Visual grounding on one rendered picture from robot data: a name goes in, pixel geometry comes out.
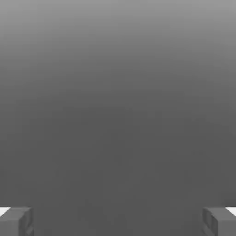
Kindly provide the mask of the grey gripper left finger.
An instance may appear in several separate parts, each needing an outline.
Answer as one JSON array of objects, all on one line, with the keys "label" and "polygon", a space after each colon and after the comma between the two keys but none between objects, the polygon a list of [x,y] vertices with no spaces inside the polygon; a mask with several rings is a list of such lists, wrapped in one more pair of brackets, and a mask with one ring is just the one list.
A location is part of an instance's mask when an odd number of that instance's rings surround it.
[{"label": "grey gripper left finger", "polygon": [[0,207],[0,236],[35,236],[31,207]]}]

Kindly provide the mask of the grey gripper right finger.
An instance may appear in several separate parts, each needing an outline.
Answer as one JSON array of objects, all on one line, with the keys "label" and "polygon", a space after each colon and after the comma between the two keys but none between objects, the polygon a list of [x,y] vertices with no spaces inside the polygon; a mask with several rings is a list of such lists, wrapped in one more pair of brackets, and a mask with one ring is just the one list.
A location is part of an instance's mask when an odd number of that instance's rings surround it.
[{"label": "grey gripper right finger", "polygon": [[203,208],[202,236],[236,236],[236,207]]}]

